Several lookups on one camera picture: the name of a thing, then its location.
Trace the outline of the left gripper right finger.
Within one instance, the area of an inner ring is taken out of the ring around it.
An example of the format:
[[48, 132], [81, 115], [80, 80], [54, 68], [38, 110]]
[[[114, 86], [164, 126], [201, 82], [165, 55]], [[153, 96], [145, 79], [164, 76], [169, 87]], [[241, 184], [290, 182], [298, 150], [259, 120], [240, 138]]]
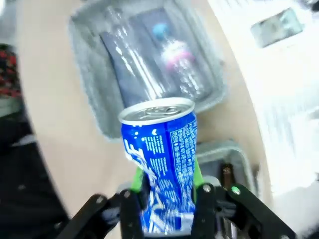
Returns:
[[296, 233], [241, 184], [230, 190], [205, 182], [199, 164], [194, 173], [195, 212], [192, 238], [213, 239], [218, 218], [233, 223], [246, 239], [295, 239]]

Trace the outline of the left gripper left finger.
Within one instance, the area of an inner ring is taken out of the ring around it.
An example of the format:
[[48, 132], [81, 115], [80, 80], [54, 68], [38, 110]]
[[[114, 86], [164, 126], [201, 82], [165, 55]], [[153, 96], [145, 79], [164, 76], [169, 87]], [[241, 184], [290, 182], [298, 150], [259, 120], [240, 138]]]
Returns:
[[121, 238], [143, 239], [140, 213], [147, 206], [150, 183], [147, 174], [136, 170], [129, 188], [111, 198], [94, 194], [62, 230], [63, 239], [103, 239], [120, 223]]

